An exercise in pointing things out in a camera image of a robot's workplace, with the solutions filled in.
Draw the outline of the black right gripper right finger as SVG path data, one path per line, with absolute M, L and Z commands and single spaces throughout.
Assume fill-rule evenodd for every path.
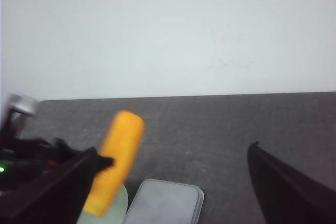
M 266 223 L 335 223 L 335 191 L 250 144 L 247 164 Z

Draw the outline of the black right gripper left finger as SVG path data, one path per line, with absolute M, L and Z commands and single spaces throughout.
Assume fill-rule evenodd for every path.
M 98 163 L 92 147 L 48 174 L 1 196 L 1 223 L 76 223 Z

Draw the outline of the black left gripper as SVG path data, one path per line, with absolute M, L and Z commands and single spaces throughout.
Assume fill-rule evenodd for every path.
M 1 194 L 8 194 L 56 166 L 79 154 L 66 141 L 56 138 L 49 143 L 42 138 L 1 144 Z M 96 155 L 94 172 L 99 173 L 114 165 L 114 158 Z

